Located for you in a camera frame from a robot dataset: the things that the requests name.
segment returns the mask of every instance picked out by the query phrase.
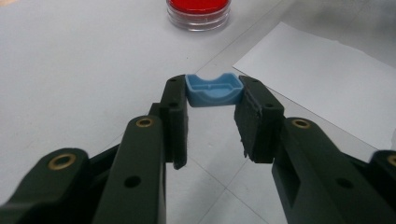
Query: clear plastic container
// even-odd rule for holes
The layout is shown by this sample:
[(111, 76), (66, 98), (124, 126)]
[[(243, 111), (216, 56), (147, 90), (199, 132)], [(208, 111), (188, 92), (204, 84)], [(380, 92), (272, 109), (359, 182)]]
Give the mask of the clear plastic container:
[(207, 31), (226, 24), (231, 0), (166, 0), (170, 21), (189, 31)]

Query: red liquid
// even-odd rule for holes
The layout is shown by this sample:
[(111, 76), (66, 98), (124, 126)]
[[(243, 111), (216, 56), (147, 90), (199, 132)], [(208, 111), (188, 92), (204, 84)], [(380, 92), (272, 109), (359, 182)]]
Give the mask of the red liquid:
[(208, 14), (227, 6), (229, 0), (169, 0), (174, 9), (189, 14)]

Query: blue plastic block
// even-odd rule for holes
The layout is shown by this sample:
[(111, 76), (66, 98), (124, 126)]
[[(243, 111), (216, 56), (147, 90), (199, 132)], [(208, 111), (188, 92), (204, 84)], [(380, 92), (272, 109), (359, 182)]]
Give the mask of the blue plastic block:
[(192, 107), (239, 104), (244, 88), (233, 73), (224, 73), (213, 80), (186, 75), (187, 98)]

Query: paper sheet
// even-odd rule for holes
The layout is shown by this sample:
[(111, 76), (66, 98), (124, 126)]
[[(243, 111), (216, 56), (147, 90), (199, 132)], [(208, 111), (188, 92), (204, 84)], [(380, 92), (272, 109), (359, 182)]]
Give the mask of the paper sheet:
[(396, 129), (396, 69), (280, 23), (234, 67), (378, 149)]

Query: white surface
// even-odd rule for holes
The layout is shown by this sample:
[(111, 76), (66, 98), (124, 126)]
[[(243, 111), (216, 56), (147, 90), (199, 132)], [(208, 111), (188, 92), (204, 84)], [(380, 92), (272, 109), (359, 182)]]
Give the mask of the white surface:
[[(240, 74), (233, 64), (281, 21), (396, 67), (395, 3), (233, 0), (228, 25), (207, 33), (172, 26), (164, 0), (0, 7), (0, 203), (52, 150), (81, 147), (93, 156), (116, 145), (127, 122), (160, 101), (169, 77)], [(368, 161), (375, 151), (274, 94), (287, 117), (312, 119), (344, 152)], [(233, 106), (189, 110), (188, 165), (167, 165), (167, 223), (285, 223), (269, 166), (243, 157)]]
[(280, 23), (234, 66), (373, 147), (391, 148), (396, 69)]

